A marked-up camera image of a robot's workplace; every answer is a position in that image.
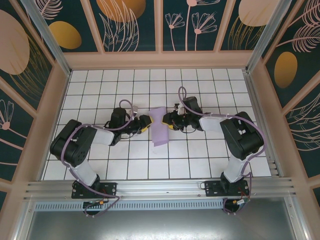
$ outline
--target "gold circle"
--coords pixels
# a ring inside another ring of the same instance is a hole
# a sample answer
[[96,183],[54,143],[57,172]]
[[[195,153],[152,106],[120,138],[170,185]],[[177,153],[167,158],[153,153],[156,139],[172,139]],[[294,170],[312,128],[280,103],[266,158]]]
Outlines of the gold circle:
[[239,18],[250,27],[264,26],[269,22],[279,0],[241,0]]
[[146,0],[96,0],[100,10],[109,19],[116,22],[128,22],[129,18],[125,18],[125,8],[131,9],[135,18],[139,18],[146,9]]
[[296,56],[288,51],[281,53],[275,63],[274,80],[282,89],[288,87],[294,80],[298,69]]
[[0,69],[8,74],[21,74],[30,56],[28,35],[9,13],[0,10]]
[[60,47],[65,49],[80,47],[82,43],[80,33],[71,24],[65,21],[55,21],[49,25],[49,29]]

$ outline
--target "tiled floor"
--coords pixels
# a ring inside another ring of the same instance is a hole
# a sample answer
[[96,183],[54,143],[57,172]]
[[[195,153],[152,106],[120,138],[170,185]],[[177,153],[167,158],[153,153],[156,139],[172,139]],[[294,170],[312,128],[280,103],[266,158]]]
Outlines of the tiled floor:
[[[172,112],[181,85],[188,97],[198,99],[203,112],[246,111],[256,121],[241,69],[78,70],[72,72],[55,136],[70,119],[104,125],[122,99],[133,101],[138,115],[158,107]],[[230,153],[223,134],[170,130],[169,139],[169,144],[154,147],[147,130],[116,146],[93,144],[89,164],[103,180],[218,178],[228,164]],[[271,176],[265,155],[253,159],[249,171],[254,177]],[[73,177],[49,155],[42,179]]]

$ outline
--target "black mounting plate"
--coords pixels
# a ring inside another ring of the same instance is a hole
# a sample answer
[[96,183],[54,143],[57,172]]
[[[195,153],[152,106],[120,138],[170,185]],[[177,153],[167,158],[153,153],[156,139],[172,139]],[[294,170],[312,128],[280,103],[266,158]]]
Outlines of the black mounting plate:
[[[117,183],[116,182],[100,182],[99,191],[103,194],[116,195],[117,193]],[[103,199],[104,196],[96,194],[87,188],[85,188],[81,183],[74,181],[72,184],[72,199]]]
[[230,184],[228,192],[224,191],[224,189],[220,185],[220,180],[204,182],[205,195],[207,197],[225,197],[225,196],[241,197],[241,191],[239,190],[239,188],[246,195],[249,195],[249,187],[248,187],[248,182],[246,180],[239,180],[235,183]]

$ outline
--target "purple cloth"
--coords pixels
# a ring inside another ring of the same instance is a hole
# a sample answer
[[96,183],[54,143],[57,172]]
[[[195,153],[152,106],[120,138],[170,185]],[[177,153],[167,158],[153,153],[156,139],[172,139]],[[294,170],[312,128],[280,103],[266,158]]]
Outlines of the purple cloth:
[[165,107],[155,108],[149,111],[149,116],[152,118],[151,139],[154,146],[161,146],[169,142],[169,128],[162,123],[164,115],[167,114]]

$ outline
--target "black bracket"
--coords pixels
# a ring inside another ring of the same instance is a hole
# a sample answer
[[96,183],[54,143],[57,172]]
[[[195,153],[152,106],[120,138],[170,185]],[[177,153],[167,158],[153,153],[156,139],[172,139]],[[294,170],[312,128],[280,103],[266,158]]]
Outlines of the black bracket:
[[[115,196],[117,193],[117,183],[116,182],[100,182],[99,191],[102,194],[108,194]],[[81,183],[74,181],[72,184],[72,199],[103,199],[104,196],[96,194],[87,188],[85,188]]]
[[203,184],[205,195],[207,197],[241,197],[241,191],[243,191],[246,195],[249,195],[249,187],[248,182],[246,180],[239,180],[235,183],[230,184],[230,187],[227,192],[221,186],[220,180],[205,181]]

